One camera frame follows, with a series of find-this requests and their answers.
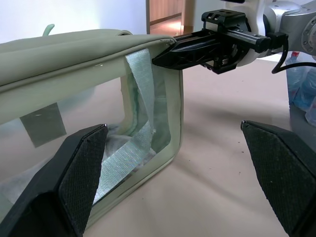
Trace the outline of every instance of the fabric strap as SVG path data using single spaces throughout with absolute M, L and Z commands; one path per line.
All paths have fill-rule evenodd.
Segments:
M 143 99 L 148 121 L 127 143 L 102 162 L 99 187 L 93 204 L 132 172 L 148 155 L 151 148 L 154 134 L 155 90 L 149 50 L 143 49 L 129 54 L 126 59 Z

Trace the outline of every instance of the table surface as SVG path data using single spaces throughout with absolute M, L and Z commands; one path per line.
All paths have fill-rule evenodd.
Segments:
M 286 237 L 252 165 L 242 120 L 289 129 L 285 73 L 256 60 L 215 75 L 184 71 L 184 137 L 163 171 L 85 237 Z

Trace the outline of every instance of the plastic bottle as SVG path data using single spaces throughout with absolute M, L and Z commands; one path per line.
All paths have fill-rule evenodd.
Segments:
M 294 104 L 303 111 L 307 111 L 316 96 L 316 68 L 310 68 L 296 94 Z
M 286 60 L 285 64 L 289 65 L 289 64 L 297 63 L 298 55 L 299 55 L 299 52 L 292 52 L 291 57 Z M 305 67 L 297 67 L 297 68 L 290 68 L 286 70 L 289 104 L 292 104 L 296 96 L 296 93 L 298 89 L 300 88 L 305 69 L 306 69 Z
M 310 125 L 316 127 L 316 97 L 305 114 L 305 118 Z

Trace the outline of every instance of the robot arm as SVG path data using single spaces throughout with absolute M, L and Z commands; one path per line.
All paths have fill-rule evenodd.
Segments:
M 177 42 L 153 60 L 157 66 L 182 70 L 198 64 L 220 74 L 283 51 L 273 73 L 282 67 L 288 50 L 316 55 L 316 0 L 298 5 L 289 1 L 230 0 L 225 9 L 202 15 L 203 29 L 177 37 Z M 316 66 L 301 63 L 297 66 Z

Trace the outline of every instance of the black gripper pad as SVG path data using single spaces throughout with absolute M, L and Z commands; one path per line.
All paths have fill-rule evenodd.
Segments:
M 291 237 L 316 237 L 316 154 L 295 133 L 243 121 L 258 181 Z
M 0 223 L 1 237 L 81 237 L 99 185 L 108 130 L 67 137 Z

